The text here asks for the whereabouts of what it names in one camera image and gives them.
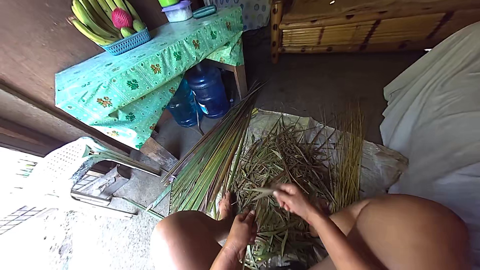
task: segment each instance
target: gray floor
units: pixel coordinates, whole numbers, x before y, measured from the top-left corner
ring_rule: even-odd
[[[368,124],[366,139],[381,143],[378,126],[386,107],[382,88],[423,52],[285,54],[280,56],[279,64],[273,65],[269,56],[268,33],[258,31],[246,33],[244,55],[248,83],[268,81],[259,95],[257,107],[320,120],[323,113],[338,115],[347,103],[359,101]],[[232,83],[226,82],[226,85],[231,90]],[[204,132],[216,121],[204,118]],[[156,139],[180,158],[200,137],[195,130],[180,127],[171,119],[160,126]],[[149,158],[144,160],[154,165]],[[164,188],[158,177],[136,171],[115,195],[147,205]],[[160,211],[167,201],[166,198],[156,210]],[[114,205],[123,210],[135,210],[120,201],[114,202]],[[10,248],[10,252],[2,254],[21,254],[29,258],[19,262],[16,269],[150,270],[153,265],[149,255],[149,237],[155,224],[156,220],[144,213],[139,213],[130,221],[121,221],[57,211],[30,223],[29,227],[35,228],[36,234],[23,233],[19,238],[10,237],[11,247],[16,246],[19,250],[12,252],[15,250]],[[12,262],[22,259],[9,258]]]

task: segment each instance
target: water container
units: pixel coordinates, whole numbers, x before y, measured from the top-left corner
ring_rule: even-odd
[[[185,77],[206,117],[219,118],[228,112],[230,104],[218,68],[199,63]]]
[[[182,79],[179,88],[173,95],[172,99],[167,105],[168,111],[173,115],[173,118],[181,126],[193,126],[197,124],[198,119],[201,120],[203,113],[200,106],[193,97],[193,92],[188,86],[187,80]]]

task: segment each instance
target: leg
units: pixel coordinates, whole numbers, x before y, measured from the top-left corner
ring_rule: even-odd
[[[282,1],[274,1],[270,9],[270,25],[271,25],[271,55],[272,63],[278,63],[278,48],[280,47],[280,22],[282,21]]]
[[[423,198],[387,195],[332,216],[357,252],[378,269],[468,269],[468,233],[448,208]],[[312,270],[335,269],[330,258]]]
[[[233,68],[235,74],[235,82],[237,83],[237,90],[239,92],[240,100],[247,96],[247,77],[245,76],[245,65],[235,66]]]
[[[221,220],[199,211],[174,213],[155,227],[150,252],[157,269],[208,270],[233,223],[230,193],[220,202]]]

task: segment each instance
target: foot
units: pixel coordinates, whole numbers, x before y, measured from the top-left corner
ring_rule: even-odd
[[[231,217],[232,214],[232,202],[231,202],[232,194],[227,191],[225,195],[220,200],[218,204],[218,209],[220,210],[220,218],[226,219]]]

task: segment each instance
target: wooden table leg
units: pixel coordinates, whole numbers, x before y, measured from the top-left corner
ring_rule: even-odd
[[[205,59],[204,61],[214,67],[232,71],[235,75],[235,83],[237,84],[237,91],[239,93],[240,100],[247,96],[248,87],[247,87],[247,77],[245,76],[245,65],[232,66],[229,64],[220,63],[210,59]]]
[[[234,66],[233,73],[235,74],[235,82],[237,83],[237,91],[239,92],[240,100],[247,96],[247,77],[245,76],[245,65]]]

